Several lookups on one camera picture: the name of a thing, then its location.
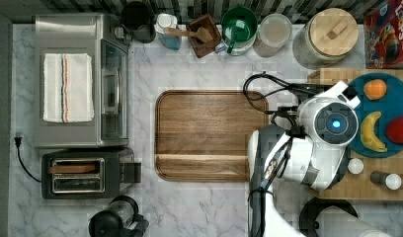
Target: white countertop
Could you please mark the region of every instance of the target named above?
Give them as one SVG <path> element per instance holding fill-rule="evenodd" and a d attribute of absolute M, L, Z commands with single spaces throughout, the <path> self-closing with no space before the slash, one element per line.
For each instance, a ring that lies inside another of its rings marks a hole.
<path fill-rule="evenodd" d="M 292 37 L 302 26 L 294 26 Z M 142 183 L 130 195 L 149 220 L 145 236 L 246 236 L 248 183 L 166 182 L 155 172 L 155 103 L 158 96 L 175 90 L 241 90 L 251 75 L 266 71 L 288 82 L 306 82 L 310 70 L 300 66 L 291 52 L 292 40 L 271 58 L 257 56 L 251 48 L 242 56 L 225 52 L 197 59 L 187 39 L 172 51 L 156 39 L 150 44 L 134 42 L 129 49 L 128 101 L 130 147 L 142 162 Z M 40 173 L 40 157 L 33 148 L 35 32 L 32 25 L 14 26 L 12 133 L 24 135 L 22 157 L 31 172 Z M 354 50 L 334 67 L 364 68 L 363 30 Z M 275 85 L 254 83 L 268 92 Z M 290 93 L 269 99 L 270 109 L 294 102 Z M 88 236 L 88 220 L 110 202 L 98 200 L 46 200 L 40 185 L 21 169 L 11 150 L 10 236 Z M 278 182 L 278 209 L 297 225 L 297 216 L 310 198 L 305 187 Z M 353 201 L 360 218 L 399 236 L 403 233 L 403 203 Z"/>

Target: orange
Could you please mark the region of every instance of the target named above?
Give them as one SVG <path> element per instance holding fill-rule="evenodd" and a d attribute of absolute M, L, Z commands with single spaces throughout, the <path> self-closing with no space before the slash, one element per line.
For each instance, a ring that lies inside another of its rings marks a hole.
<path fill-rule="evenodd" d="M 363 91 L 369 100 L 379 100 L 386 94 L 386 83 L 380 79 L 374 79 L 365 83 Z"/>

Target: black mug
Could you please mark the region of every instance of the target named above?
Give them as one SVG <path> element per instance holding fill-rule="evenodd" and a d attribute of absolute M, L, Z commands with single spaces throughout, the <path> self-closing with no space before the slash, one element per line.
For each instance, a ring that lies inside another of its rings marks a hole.
<path fill-rule="evenodd" d="M 146 4 L 138 1 L 127 3 L 121 10 L 121 21 L 134 39 L 143 43 L 155 40 L 153 16 Z"/>

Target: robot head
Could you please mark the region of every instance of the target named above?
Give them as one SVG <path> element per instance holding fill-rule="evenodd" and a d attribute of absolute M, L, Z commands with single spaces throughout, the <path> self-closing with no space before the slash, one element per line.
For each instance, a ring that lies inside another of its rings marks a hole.
<path fill-rule="evenodd" d="M 360 100 L 352 90 L 339 82 L 299 106 L 298 123 L 315 142 L 347 146 L 354 139 L 359 129 L 354 108 Z"/>
<path fill-rule="evenodd" d="M 345 103 L 332 102 L 316 115 L 316 134 L 330 144 L 343 144 L 352 140 L 358 129 L 355 112 Z"/>

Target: wooden cutting board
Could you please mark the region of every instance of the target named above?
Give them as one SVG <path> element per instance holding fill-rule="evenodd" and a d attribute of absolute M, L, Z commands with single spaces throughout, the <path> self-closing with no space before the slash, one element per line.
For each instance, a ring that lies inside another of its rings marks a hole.
<path fill-rule="evenodd" d="M 256 106 L 267 110 L 267 100 Z M 168 181 L 249 181 L 248 141 L 267 123 L 242 92 L 167 91 L 156 103 L 156 171 Z"/>

